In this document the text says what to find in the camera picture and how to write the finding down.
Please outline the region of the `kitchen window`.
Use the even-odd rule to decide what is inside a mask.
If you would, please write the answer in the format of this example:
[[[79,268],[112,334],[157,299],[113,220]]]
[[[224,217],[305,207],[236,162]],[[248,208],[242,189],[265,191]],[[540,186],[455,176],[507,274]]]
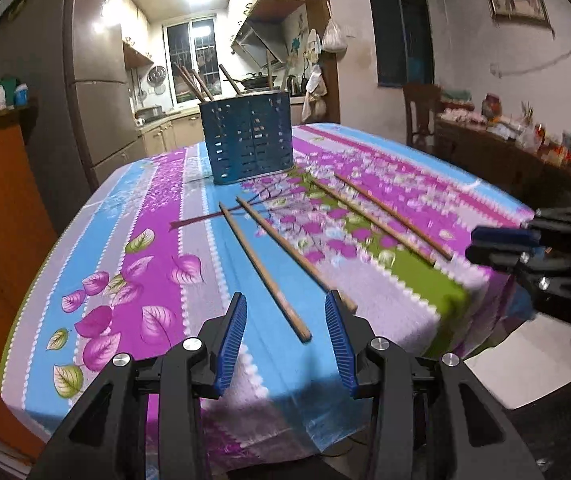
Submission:
[[[177,105],[198,99],[180,76],[179,67],[198,73],[213,96],[222,93],[214,16],[166,26],[164,39]]]

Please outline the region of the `white hanging plastic bag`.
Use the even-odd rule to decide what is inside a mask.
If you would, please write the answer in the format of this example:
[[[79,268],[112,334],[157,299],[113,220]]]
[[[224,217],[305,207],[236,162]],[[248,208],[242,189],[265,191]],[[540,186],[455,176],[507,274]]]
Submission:
[[[333,18],[329,18],[328,24],[325,26],[325,32],[321,40],[321,48],[325,52],[334,54],[342,53],[347,50],[344,32]]]

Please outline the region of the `blue perforated utensil holder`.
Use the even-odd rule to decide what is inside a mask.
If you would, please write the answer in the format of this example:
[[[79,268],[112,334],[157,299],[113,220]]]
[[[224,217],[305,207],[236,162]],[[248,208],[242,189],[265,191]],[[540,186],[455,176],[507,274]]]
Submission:
[[[294,165],[290,96],[264,91],[200,105],[214,183],[228,185]]]

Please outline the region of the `black wok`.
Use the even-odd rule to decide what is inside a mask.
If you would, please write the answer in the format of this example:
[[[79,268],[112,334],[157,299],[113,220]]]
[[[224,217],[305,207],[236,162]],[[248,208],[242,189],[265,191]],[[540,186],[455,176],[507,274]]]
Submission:
[[[272,81],[272,76],[264,75],[262,73],[258,73],[257,75],[250,75],[249,77],[240,79],[239,82],[243,85],[244,90],[247,92],[267,91],[275,89],[275,84]]]

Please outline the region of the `dark wooden dining table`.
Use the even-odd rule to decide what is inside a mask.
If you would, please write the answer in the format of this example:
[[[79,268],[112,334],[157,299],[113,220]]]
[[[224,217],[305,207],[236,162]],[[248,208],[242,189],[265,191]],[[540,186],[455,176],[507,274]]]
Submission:
[[[437,118],[434,154],[529,208],[571,205],[571,168],[549,164],[483,129]]]

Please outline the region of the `floral striped tablecloth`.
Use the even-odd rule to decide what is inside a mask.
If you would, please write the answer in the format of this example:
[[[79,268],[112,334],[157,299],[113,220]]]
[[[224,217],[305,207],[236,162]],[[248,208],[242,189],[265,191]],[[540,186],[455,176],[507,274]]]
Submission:
[[[293,129],[295,164],[231,185],[213,181],[203,144],[115,170],[77,211],[39,269],[6,342],[0,395],[48,438],[120,352],[159,356],[248,302],[234,377],[202,404],[217,472],[322,451],[368,422],[342,386],[323,289],[236,202],[264,217],[358,307],[374,331],[415,354],[466,356],[511,316],[514,282],[465,258],[476,226],[518,226],[532,211],[453,166],[351,128]],[[352,180],[453,252],[447,261]],[[315,178],[400,232],[405,246],[310,182]],[[223,203],[313,338],[299,341],[243,252]]]

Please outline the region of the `steel electric kettle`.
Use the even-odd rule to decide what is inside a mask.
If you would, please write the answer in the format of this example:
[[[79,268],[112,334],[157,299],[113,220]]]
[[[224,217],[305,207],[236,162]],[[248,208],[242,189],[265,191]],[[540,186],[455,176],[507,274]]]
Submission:
[[[301,95],[301,87],[299,86],[299,79],[295,75],[287,76],[285,80],[285,88],[287,88],[287,93],[290,96],[300,96]]]

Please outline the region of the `steel range hood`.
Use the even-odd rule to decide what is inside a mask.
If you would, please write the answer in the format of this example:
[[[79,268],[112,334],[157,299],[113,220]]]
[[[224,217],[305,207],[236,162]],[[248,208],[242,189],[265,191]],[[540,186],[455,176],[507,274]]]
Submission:
[[[266,68],[267,62],[277,67],[287,63],[287,46],[279,24],[245,21],[231,40],[231,48],[261,68]]]

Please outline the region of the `wooden dining chair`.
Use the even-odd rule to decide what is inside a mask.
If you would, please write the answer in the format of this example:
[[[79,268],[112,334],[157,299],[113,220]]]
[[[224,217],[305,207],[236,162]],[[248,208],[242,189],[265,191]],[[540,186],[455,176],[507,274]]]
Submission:
[[[403,87],[406,116],[406,144],[430,153],[431,125],[441,108],[442,89],[436,84],[408,82]]]

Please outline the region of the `dark room window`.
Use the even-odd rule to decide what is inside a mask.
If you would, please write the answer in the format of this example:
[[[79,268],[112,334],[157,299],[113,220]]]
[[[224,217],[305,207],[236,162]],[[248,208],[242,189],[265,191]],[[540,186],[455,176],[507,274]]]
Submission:
[[[432,84],[434,56],[427,0],[370,0],[378,85]]]

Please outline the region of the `wooden chopstick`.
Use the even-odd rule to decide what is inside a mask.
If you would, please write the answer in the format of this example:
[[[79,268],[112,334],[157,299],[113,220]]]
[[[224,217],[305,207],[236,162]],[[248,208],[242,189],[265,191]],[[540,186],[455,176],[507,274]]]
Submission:
[[[380,209],[384,210],[387,214],[393,217],[398,223],[402,224],[406,229],[411,231],[413,234],[417,235],[420,238],[420,240],[423,240],[423,242],[426,242],[429,246],[435,249],[447,261],[453,260],[453,252],[449,248],[443,246],[441,243],[438,243],[436,240],[433,240],[433,238],[427,235],[426,232],[420,230],[418,226],[415,226],[406,217],[399,214],[395,209],[393,209],[390,206],[387,206],[386,203],[382,202],[382,200],[379,200],[370,191],[366,190],[366,188],[363,188],[361,185],[356,184],[352,180],[349,180],[348,178],[345,178],[340,174],[334,174],[334,177],[336,177],[337,180],[340,180],[344,184],[350,186],[351,188],[354,188],[354,190],[357,193],[363,195],[363,197],[366,197],[367,200],[370,200],[372,203],[375,203]]]
[[[390,237],[393,237],[394,240],[400,242],[400,244],[402,244],[411,252],[413,252],[415,255],[417,255],[419,258],[421,258],[429,266],[435,266],[436,260],[432,256],[423,254],[423,252],[421,252],[421,249],[416,244],[413,244],[411,240],[408,240],[406,236],[404,236],[400,232],[397,232],[396,230],[393,230],[390,226],[383,223],[379,219],[375,218],[372,214],[369,214],[369,212],[360,209],[355,203],[343,197],[340,193],[334,191],[333,188],[329,188],[328,185],[321,183],[315,178],[311,178],[310,182],[313,183],[315,186],[317,186],[319,190],[322,190],[322,192],[328,194],[329,196],[337,200],[339,203],[343,204],[347,209],[353,211],[354,214],[359,214],[360,217],[363,217],[364,219],[369,221],[373,226],[376,226],[380,231],[382,231],[386,235],[389,235]]]
[[[274,88],[274,83],[272,82],[272,54],[267,48],[266,48],[266,70],[268,78],[267,81],[268,90],[272,90]]]
[[[268,272],[266,266],[264,266],[264,263],[262,263],[261,259],[258,258],[258,255],[256,255],[256,252],[254,252],[250,242],[244,236],[240,226],[238,226],[238,223],[235,222],[234,218],[232,218],[232,214],[230,213],[229,209],[223,203],[219,203],[218,208],[220,208],[220,212],[223,214],[229,228],[231,229],[232,233],[235,234],[235,237],[238,240],[238,243],[240,244],[243,252],[250,260],[254,270],[268,290],[269,295],[272,296],[272,300],[275,301],[275,304],[291,326],[297,338],[299,338],[299,341],[301,341],[303,344],[310,342],[311,338],[313,338],[311,331],[304,323],[302,318],[293,309],[290,302],[287,301],[286,295],[284,295],[279,285],[272,277],[272,274]]]
[[[348,296],[347,292],[340,289],[339,286],[324,278],[322,274],[316,269],[313,263],[310,263],[297,249],[292,246],[275,228],[273,228],[268,221],[262,217],[252,206],[237,196],[236,202],[246,211],[246,213],[302,268],[325,292],[336,290],[341,296],[345,306],[351,313],[357,312],[356,302]]]
[[[196,81],[198,82],[200,87],[200,91],[204,94],[205,98],[208,99],[208,101],[214,101],[214,96],[212,95],[212,92],[210,91],[210,89],[208,89],[208,86],[205,84],[205,81],[198,73],[198,71],[193,68],[191,72],[194,74],[194,78],[196,78]]]
[[[194,83],[194,76],[191,75],[189,70],[186,69],[185,66],[180,66],[179,70],[182,72],[182,78],[186,82],[186,85],[190,88],[191,92],[197,97],[197,99],[201,102],[205,102],[205,96],[200,91],[198,86]]]
[[[204,103],[205,102],[205,97],[203,96],[203,93],[197,88],[197,86],[194,84],[194,81],[192,80],[191,76],[189,75],[189,73],[185,70],[185,67],[182,65],[179,65],[178,63],[174,62],[173,66],[176,68],[176,70],[179,71],[179,75],[180,77],[182,77],[182,80],[185,81],[185,84],[188,86],[188,88],[190,89],[190,91],[197,97],[197,99],[201,102]]]
[[[226,70],[226,67],[223,66],[223,64],[220,64],[218,66],[220,66],[220,71],[224,74],[225,79],[227,80],[228,84],[231,85],[232,89],[234,89],[234,91],[236,92],[236,95],[241,96],[241,94],[243,92],[238,87],[238,84],[236,83],[235,79],[232,78],[231,75],[229,74],[228,70]]]

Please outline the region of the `brown tall refrigerator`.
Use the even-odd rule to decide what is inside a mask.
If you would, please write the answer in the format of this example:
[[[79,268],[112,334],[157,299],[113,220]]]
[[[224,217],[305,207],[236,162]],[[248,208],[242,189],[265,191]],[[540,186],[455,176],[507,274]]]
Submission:
[[[128,99],[122,0],[12,0],[0,17],[0,78],[37,102],[28,159],[63,232],[113,172],[144,158]]]

